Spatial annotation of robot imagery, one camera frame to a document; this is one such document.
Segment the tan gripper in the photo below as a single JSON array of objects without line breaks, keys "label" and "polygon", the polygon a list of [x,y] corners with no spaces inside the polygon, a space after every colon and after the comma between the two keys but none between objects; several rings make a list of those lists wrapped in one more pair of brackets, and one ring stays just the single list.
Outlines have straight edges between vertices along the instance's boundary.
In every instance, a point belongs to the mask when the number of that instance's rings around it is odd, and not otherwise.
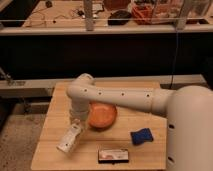
[{"label": "tan gripper", "polygon": [[82,128],[87,127],[87,118],[88,116],[86,114],[81,114],[81,115],[73,115],[70,114],[70,123],[80,125]]}]

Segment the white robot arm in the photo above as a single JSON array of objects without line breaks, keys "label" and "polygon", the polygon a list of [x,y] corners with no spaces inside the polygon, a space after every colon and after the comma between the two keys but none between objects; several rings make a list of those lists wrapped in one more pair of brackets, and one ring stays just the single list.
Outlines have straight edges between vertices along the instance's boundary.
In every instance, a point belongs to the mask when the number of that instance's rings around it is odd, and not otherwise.
[{"label": "white robot arm", "polygon": [[74,116],[83,118],[97,101],[167,116],[166,171],[213,171],[213,91],[202,86],[178,90],[104,88],[82,74],[67,88]]}]

